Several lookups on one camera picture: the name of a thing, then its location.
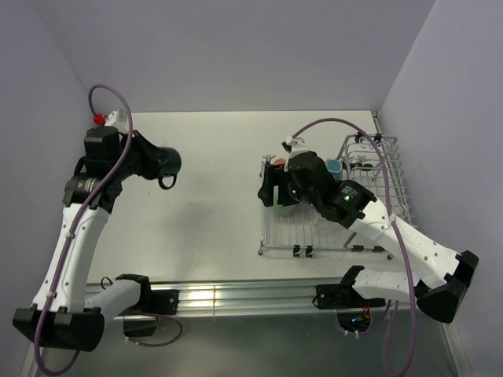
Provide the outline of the blue flowered mug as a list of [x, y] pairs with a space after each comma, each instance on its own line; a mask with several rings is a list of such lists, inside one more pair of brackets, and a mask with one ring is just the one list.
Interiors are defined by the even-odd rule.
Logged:
[[343, 165], [338, 159], [327, 159], [325, 165], [331, 174], [342, 174]]

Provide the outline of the dark green mug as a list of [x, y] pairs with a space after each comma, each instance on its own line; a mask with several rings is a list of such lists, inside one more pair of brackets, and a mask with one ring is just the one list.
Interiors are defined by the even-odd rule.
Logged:
[[156, 179], [162, 190], [172, 189], [177, 182], [182, 167], [182, 159], [174, 148], [159, 147], [157, 156]]

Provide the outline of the orange ceramic mug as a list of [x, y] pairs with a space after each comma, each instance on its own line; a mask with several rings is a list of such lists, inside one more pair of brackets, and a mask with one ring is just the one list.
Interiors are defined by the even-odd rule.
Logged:
[[279, 167], [284, 167], [285, 164], [286, 164], [286, 159], [284, 159], [284, 158], [275, 159], [273, 162], [274, 166], [279, 166]]

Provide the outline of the clear plastic glass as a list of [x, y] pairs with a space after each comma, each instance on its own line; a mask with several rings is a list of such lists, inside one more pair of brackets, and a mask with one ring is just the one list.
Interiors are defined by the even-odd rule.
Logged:
[[326, 220], [318, 213], [314, 213], [310, 220], [310, 231], [314, 236], [333, 238], [338, 236], [340, 230], [339, 224]]

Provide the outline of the green ceramic cup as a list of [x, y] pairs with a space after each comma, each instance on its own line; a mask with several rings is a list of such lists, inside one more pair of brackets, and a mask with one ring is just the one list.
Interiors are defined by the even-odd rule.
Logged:
[[278, 206], [275, 211], [278, 216], [287, 217], [292, 213], [293, 209], [293, 206]]

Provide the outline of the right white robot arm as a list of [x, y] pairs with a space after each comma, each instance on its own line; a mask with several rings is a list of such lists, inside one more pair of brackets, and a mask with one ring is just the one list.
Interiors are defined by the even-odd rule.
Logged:
[[336, 180], [313, 151], [283, 164], [264, 163], [262, 177], [258, 198], [264, 207], [306, 203], [325, 220], [364, 236], [403, 262], [402, 273], [350, 267], [340, 287], [344, 303], [357, 306], [376, 298], [408, 302], [438, 322], [453, 322], [478, 267], [476, 254], [444, 247], [393, 214], [365, 186]]

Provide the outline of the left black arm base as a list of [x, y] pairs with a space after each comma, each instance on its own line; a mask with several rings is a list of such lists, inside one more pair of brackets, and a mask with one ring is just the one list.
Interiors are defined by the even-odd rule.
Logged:
[[[133, 307], [122, 312], [125, 317], [140, 316], [143, 313], [173, 316], [178, 308], [179, 290], [155, 290], [143, 308]], [[160, 318], [144, 316], [143, 319], [124, 319], [123, 333], [130, 338], [147, 338], [154, 335], [160, 324]]]

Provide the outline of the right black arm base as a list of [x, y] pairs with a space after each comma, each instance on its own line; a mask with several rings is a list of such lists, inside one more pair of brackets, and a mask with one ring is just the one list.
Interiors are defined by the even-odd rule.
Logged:
[[371, 324], [371, 309], [385, 308], [383, 298], [363, 298], [352, 287], [342, 284], [319, 284], [312, 305], [320, 310], [347, 310], [337, 314], [337, 320], [343, 330], [366, 331]]

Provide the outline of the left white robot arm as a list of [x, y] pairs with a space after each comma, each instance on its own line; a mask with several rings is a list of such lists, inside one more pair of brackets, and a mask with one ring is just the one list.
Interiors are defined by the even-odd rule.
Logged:
[[135, 274], [122, 274], [111, 287], [86, 298], [97, 242], [122, 183], [133, 175], [158, 182], [176, 178], [182, 161], [175, 149], [113, 126], [88, 130], [84, 147], [65, 186], [61, 232], [46, 278], [31, 306], [16, 309], [13, 326], [37, 346], [90, 352], [115, 317], [145, 313], [153, 304], [149, 278]]

